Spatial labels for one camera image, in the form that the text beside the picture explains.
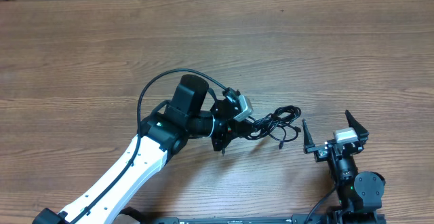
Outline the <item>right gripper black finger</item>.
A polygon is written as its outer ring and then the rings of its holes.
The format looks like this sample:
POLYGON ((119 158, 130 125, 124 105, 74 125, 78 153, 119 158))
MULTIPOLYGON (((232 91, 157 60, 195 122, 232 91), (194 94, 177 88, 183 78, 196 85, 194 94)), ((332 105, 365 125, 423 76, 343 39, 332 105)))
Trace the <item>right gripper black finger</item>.
POLYGON ((312 148, 315 147, 315 143, 313 142, 311 133, 309 132, 306 119, 302 120, 302 129, 304 135, 303 151, 304 153, 310 153, 312 152, 312 148))
POLYGON ((349 127, 354 129, 359 142, 366 142, 369 137, 369 132, 352 116, 349 110, 345 111, 345 116, 349 127))

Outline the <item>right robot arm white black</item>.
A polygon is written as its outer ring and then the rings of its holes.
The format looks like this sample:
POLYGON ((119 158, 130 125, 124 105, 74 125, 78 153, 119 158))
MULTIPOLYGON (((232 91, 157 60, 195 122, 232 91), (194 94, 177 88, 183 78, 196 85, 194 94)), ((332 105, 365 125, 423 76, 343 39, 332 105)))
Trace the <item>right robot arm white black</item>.
POLYGON ((386 181, 372 171, 359 172, 354 155, 361 153, 369 132, 346 110, 349 127, 337 130, 334 138, 322 145, 313 142, 307 122, 302 121, 304 153, 312 153, 316 162, 327 162, 334 183, 305 217, 305 223, 385 223, 378 215, 386 181))

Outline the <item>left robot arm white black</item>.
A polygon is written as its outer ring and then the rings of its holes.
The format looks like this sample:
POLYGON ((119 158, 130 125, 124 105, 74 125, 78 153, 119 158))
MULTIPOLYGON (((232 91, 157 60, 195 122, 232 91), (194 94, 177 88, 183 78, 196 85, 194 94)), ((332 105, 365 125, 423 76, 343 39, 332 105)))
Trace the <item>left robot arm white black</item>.
POLYGON ((190 138, 210 138, 213 149, 223 152, 234 138, 250 133, 247 118, 253 108, 240 91, 223 88, 224 98, 215 99, 209 111, 202 110, 206 95, 214 93, 208 83, 197 75, 183 75, 172 99, 141 119, 123 155, 90 189, 60 212, 43 209, 34 223, 112 223, 190 138))

